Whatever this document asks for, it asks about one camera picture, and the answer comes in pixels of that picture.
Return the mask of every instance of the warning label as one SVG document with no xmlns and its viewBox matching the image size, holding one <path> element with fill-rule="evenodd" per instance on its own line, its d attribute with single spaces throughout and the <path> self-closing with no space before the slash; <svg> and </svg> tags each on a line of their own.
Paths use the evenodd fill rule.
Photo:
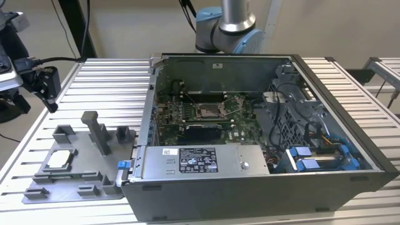
<svg viewBox="0 0 400 225">
<path fill-rule="evenodd" d="M 218 171 L 214 148 L 179 149 L 181 173 L 215 173 Z"/>
</svg>

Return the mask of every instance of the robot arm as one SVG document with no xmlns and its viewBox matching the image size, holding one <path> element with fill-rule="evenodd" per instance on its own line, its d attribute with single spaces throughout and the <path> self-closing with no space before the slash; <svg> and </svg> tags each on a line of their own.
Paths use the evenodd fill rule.
<svg viewBox="0 0 400 225">
<path fill-rule="evenodd" d="M 195 16 L 195 49 L 202 53 L 258 53 L 262 32 L 249 0 L 221 0 L 221 7 L 202 8 Z"/>
<path fill-rule="evenodd" d="M 18 87 L 33 93 L 49 112 L 57 110 L 54 98 L 59 92 L 55 67 L 39 68 L 45 61 L 29 57 L 17 32 L 29 26 L 22 13 L 3 13 L 0 9 L 0 99 L 11 102 L 26 114 L 30 106 L 19 95 Z"/>
</svg>

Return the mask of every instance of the open computer tower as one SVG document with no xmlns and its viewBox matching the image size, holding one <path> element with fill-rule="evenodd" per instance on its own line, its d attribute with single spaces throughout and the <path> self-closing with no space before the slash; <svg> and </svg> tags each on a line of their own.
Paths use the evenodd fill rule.
<svg viewBox="0 0 400 225">
<path fill-rule="evenodd" d="M 121 183 L 138 221 L 334 211 L 397 175 L 297 55 L 151 59 Z"/>
</svg>

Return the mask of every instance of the slotted aluminum surface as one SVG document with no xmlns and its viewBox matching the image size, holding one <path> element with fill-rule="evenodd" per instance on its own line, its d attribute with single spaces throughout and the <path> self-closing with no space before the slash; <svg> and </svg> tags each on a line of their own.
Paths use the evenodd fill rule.
<svg viewBox="0 0 400 225">
<path fill-rule="evenodd" d="M 363 68 L 371 69 L 386 83 L 400 90 L 400 58 L 369 58 Z"/>
<path fill-rule="evenodd" d="M 381 109 L 351 77 L 339 71 L 338 65 L 323 58 L 307 58 L 305 62 L 400 169 L 398 121 Z M 125 199 L 23 205 L 21 192 L 30 184 L 30 176 L 53 143 L 50 134 L 57 124 L 70 124 L 75 130 L 85 130 L 79 116 L 85 110 L 95 110 L 99 123 L 109 129 L 127 124 L 138 131 L 147 78 L 147 60 L 90 59 L 75 65 L 57 100 L 59 110 L 54 114 L 41 113 L 0 172 L 0 221 L 14 224 L 143 224 L 137 222 Z M 400 178 L 379 191 L 357 195 L 335 212 L 178 224 L 383 223 L 400 223 Z"/>
</svg>

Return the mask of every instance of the motherboard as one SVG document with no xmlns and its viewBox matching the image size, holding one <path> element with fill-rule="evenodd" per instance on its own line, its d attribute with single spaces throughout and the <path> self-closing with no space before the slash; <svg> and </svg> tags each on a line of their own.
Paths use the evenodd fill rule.
<svg viewBox="0 0 400 225">
<path fill-rule="evenodd" d="M 265 145 L 243 94 L 189 94 L 161 96 L 157 101 L 159 145 L 227 144 Z"/>
</svg>

